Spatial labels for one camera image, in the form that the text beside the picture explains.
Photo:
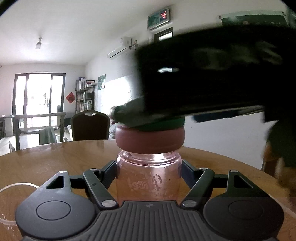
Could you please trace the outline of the person's right hand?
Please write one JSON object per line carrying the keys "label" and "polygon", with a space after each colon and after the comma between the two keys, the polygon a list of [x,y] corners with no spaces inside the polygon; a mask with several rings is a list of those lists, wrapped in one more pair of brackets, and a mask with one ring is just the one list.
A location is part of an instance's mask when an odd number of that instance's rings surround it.
{"label": "person's right hand", "polygon": [[278,184],[289,191],[290,197],[295,197],[295,168],[285,166],[284,158],[273,152],[270,141],[265,144],[263,163],[273,170]]}

